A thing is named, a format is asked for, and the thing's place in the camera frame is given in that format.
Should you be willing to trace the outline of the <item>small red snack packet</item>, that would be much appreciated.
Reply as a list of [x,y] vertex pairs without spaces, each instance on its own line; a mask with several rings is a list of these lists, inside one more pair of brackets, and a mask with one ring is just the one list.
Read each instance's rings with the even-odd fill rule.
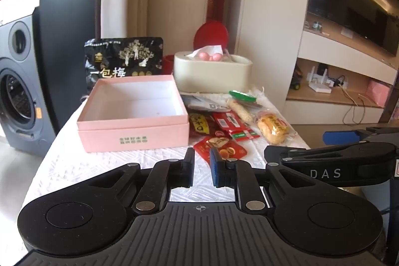
[[210,150],[217,149],[221,158],[242,159],[248,152],[241,145],[226,137],[207,136],[194,145],[195,152],[210,164]]

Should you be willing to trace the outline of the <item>yellow small bread packet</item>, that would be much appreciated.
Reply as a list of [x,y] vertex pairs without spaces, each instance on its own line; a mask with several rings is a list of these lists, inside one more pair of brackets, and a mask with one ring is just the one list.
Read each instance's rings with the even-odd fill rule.
[[262,114],[257,120],[257,126],[267,142],[272,145],[284,144],[296,135],[284,119],[273,113]]

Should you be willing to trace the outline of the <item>red green sausage packet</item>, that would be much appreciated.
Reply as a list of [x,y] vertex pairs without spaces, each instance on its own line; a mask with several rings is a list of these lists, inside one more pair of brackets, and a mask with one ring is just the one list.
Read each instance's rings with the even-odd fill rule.
[[246,126],[237,114],[232,111],[213,112],[212,116],[221,130],[227,132],[236,142],[254,140],[260,137],[259,134],[253,131],[249,126]]

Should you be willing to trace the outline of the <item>blue seaweed snack packet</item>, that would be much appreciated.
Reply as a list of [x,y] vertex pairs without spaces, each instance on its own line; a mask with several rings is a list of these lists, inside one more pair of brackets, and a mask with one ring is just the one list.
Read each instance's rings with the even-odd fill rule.
[[181,94],[181,98],[185,107],[189,110],[195,111],[206,111],[206,112],[217,112],[225,113],[230,111],[230,108],[224,105],[220,105],[209,98],[203,96],[192,95],[192,94]]

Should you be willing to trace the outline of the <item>rice cracker stick packet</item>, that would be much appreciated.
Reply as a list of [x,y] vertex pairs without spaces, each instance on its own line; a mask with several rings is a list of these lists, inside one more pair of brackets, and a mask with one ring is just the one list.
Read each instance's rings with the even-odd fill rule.
[[226,104],[246,124],[254,122],[254,116],[242,104],[238,103],[236,100],[230,98],[226,102]]

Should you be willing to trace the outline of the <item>dark red yellow snack pouch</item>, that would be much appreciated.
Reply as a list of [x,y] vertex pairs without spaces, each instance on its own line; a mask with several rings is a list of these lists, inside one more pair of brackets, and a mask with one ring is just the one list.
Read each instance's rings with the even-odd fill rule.
[[191,136],[214,136],[219,127],[210,113],[189,112],[189,132]]

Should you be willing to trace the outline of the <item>green edged nut bar packet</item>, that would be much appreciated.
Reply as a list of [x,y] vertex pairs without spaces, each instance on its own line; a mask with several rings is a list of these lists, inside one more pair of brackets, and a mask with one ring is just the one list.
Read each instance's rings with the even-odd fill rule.
[[230,90],[229,95],[232,97],[233,100],[242,105],[258,105],[257,98],[250,94],[239,92],[237,90]]

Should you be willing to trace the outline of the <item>pink gift bag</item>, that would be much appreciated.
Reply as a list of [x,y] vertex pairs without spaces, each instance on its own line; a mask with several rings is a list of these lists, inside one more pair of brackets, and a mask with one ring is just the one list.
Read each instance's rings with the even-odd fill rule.
[[366,94],[379,107],[385,107],[390,86],[377,80],[370,80],[368,83]]

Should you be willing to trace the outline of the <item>white wifi router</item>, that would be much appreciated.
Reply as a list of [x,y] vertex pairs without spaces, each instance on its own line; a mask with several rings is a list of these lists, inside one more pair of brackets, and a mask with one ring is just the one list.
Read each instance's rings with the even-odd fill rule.
[[317,93],[331,94],[332,89],[326,84],[327,69],[325,69],[323,74],[320,76],[315,73],[315,68],[316,67],[313,66],[311,73],[309,73],[306,77],[306,81],[308,82],[308,87]]

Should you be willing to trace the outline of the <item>pink cardboard box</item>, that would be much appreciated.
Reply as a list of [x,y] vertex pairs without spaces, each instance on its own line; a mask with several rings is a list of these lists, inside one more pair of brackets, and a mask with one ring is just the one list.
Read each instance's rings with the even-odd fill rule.
[[98,80],[77,127],[88,153],[189,144],[188,113],[171,75]]

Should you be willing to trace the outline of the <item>pink bow ornament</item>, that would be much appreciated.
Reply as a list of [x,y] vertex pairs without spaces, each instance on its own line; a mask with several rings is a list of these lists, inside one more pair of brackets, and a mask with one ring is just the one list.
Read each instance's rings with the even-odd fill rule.
[[221,53],[209,54],[207,52],[201,52],[198,57],[202,61],[221,61],[223,55]]

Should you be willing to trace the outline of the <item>black plum snack bag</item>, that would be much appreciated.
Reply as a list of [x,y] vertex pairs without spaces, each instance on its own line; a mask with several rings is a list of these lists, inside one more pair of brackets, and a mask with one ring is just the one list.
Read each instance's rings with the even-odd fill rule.
[[85,43],[87,91],[100,79],[162,73],[164,41],[160,37],[98,38]]

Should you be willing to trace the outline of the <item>red round paddle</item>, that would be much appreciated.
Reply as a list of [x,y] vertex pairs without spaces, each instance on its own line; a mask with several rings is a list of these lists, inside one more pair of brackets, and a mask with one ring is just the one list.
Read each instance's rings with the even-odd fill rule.
[[229,33],[223,23],[211,20],[199,27],[194,35],[194,50],[206,46],[220,45],[223,49],[229,43]]

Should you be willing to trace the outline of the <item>television screen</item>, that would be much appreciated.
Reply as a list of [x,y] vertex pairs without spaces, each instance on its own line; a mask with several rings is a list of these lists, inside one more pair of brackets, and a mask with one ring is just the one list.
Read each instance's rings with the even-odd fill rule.
[[392,55],[398,50],[398,16],[373,0],[308,0],[308,11],[348,28]]

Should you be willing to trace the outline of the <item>grey washing machine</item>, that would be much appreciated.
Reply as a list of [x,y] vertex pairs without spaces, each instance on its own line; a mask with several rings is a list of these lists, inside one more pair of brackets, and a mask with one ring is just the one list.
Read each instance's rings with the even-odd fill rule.
[[44,157],[56,134],[42,81],[39,9],[1,27],[1,127],[9,145]]

